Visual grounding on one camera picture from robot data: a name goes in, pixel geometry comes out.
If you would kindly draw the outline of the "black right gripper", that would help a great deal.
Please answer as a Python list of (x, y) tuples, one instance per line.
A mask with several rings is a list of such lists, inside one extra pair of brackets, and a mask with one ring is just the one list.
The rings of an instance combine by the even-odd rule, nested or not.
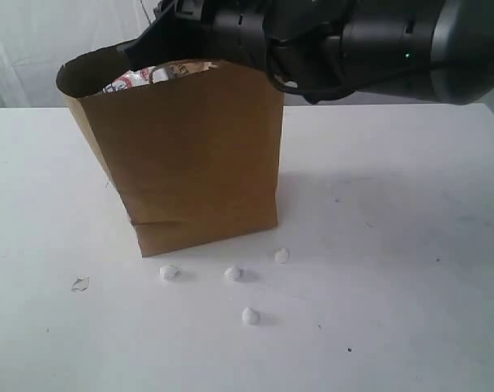
[(160, 1), (136, 39), (117, 45), (130, 70), (178, 60), (223, 60), (266, 71), (269, 1)]

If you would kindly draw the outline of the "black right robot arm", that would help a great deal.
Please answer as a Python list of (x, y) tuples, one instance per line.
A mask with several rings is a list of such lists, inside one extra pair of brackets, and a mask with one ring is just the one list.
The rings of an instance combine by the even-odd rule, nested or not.
[(494, 1), (161, 1), (132, 70), (224, 60), (311, 104), (357, 91), (468, 104), (494, 88)]

